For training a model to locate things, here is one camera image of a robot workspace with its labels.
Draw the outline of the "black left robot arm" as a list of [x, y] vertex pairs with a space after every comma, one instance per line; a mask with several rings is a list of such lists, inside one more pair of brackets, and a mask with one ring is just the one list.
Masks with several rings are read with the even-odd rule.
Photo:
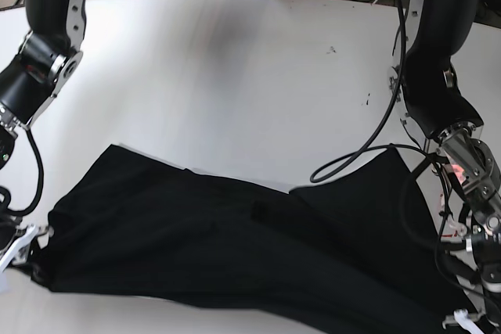
[[463, 46], [479, 0], [409, 0], [398, 90], [405, 129], [426, 151], [449, 160], [461, 196], [480, 227], [470, 244], [483, 287], [500, 291], [500, 168], [479, 135], [478, 111], [460, 92], [451, 58]]

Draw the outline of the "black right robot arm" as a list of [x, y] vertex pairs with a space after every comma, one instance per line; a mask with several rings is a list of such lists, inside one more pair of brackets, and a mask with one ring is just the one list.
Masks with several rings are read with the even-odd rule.
[[24, 0], [29, 31], [1, 72], [1, 164], [17, 127], [29, 130], [79, 65], [86, 0]]

